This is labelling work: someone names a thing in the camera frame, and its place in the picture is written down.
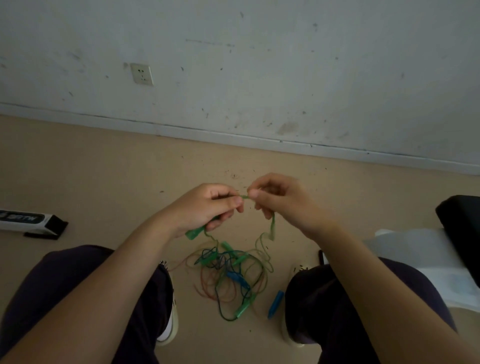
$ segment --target person's right arm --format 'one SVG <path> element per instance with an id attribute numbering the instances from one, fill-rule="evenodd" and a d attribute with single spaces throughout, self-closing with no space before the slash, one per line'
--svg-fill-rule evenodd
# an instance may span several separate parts
<path id="1" fill-rule="evenodd" d="M 278 212 L 323 250 L 385 363 L 480 363 L 473 349 L 357 238 L 332 221 L 300 183 L 267 174 L 248 188 L 266 218 Z"/>

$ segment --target person's left hand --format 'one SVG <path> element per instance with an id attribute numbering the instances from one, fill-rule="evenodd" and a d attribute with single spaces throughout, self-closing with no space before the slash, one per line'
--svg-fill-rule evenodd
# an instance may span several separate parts
<path id="1" fill-rule="evenodd" d="M 231 186 L 219 183 L 203 183 L 188 191 L 161 213 L 172 224 L 174 236 L 207 224 L 206 231 L 218 228 L 233 216 L 234 210 L 243 212 L 243 199 Z M 219 215 L 218 220 L 211 221 Z"/>

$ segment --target forearm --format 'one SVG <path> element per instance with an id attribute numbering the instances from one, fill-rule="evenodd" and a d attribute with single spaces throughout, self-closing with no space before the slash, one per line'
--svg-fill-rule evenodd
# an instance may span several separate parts
<path id="1" fill-rule="evenodd" d="M 478 363 L 471 348 L 362 242 L 336 225 L 319 229 L 315 241 L 382 363 Z"/>
<path id="2" fill-rule="evenodd" d="M 158 213 L 28 332 L 3 363 L 110 363 L 171 239 Z"/>

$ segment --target hand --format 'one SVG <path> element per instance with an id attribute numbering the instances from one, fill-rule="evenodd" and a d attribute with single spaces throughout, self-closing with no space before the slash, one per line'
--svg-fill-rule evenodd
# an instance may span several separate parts
<path id="1" fill-rule="evenodd" d="M 272 212 L 278 212 L 310 239 L 326 223 L 332 223 L 293 177 L 269 173 L 255 180 L 247 191 L 265 218 L 271 219 Z"/>
<path id="2" fill-rule="evenodd" d="M 243 199 L 231 186 L 219 183 L 203 183 L 188 191 L 160 213 L 171 223 L 175 237 L 188 230 L 207 224 L 206 230 L 218 228 L 233 216 L 234 210 L 243 212 Z M 219 215 L 219 220 L 211 221 Z"/>

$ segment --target black label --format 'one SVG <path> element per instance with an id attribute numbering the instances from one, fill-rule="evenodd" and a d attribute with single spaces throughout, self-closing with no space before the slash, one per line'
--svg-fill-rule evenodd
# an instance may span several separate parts
<path id="1" fill-rule="evenodd" d="M 42 214 L 0 210 L 0 221 L 21 222 L 23 224 L 38 224 L 42 222 L 44 218 L 45 215 Z"/>

